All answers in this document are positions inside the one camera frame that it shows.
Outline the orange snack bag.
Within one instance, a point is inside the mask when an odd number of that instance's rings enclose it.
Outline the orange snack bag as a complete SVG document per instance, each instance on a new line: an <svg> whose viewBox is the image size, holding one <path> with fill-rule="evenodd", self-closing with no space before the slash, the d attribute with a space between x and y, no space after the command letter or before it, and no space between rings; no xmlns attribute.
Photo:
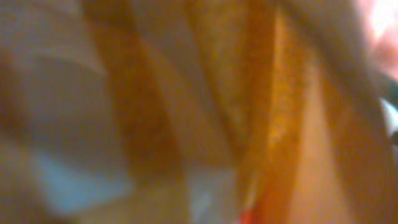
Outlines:
<svg viewBox="0 0 398 224"><path fill-rule="evenodd" d="M356 1L2 1L2 223L396 223Z"/></svg>

